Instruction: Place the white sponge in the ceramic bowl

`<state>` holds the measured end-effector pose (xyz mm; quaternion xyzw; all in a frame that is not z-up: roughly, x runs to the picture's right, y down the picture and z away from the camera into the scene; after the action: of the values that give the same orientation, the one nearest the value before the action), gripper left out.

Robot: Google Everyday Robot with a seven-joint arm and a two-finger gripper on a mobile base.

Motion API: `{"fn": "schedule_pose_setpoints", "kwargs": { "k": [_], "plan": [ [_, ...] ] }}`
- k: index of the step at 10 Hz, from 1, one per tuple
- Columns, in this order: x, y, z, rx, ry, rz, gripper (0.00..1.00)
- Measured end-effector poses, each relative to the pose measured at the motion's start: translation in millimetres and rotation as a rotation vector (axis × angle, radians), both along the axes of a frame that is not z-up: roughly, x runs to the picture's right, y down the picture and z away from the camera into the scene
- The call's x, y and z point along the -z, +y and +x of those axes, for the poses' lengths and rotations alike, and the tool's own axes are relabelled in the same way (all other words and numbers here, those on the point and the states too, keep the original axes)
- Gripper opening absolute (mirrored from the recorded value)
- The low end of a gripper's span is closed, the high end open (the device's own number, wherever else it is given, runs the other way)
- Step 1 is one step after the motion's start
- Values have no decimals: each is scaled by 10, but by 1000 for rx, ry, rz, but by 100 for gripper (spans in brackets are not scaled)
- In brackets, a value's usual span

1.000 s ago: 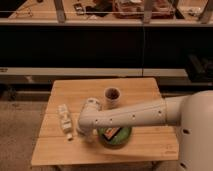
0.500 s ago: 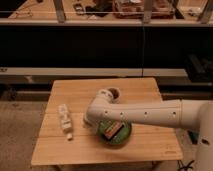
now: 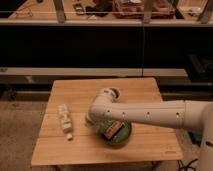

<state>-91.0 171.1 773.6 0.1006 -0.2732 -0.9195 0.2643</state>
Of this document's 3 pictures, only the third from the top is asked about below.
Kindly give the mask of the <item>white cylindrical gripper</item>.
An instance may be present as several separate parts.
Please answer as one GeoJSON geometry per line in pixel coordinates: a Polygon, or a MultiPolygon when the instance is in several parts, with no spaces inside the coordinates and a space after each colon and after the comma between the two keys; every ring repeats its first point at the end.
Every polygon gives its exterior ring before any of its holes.
{"type": "Polygon", "coordinates": [[[85,125],[87,127],[94,127],[97,125],[97,122],[94,119],[92,119],[89,114],[86,114],[85,115],[85,125]]]}

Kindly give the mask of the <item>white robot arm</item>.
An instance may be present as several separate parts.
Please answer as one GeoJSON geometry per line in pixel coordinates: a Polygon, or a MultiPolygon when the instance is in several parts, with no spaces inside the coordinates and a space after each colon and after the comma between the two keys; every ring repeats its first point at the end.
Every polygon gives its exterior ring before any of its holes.
{"type": "Polygon", "coordinates": [[[119,96],[116,88],[99,90],[85,116],[86,122],[98,125],[103,120],[119,120],[201,132],[197,171],[210,171],[213,168],[213,102],[175,100],[118,103],[119,96]]]}

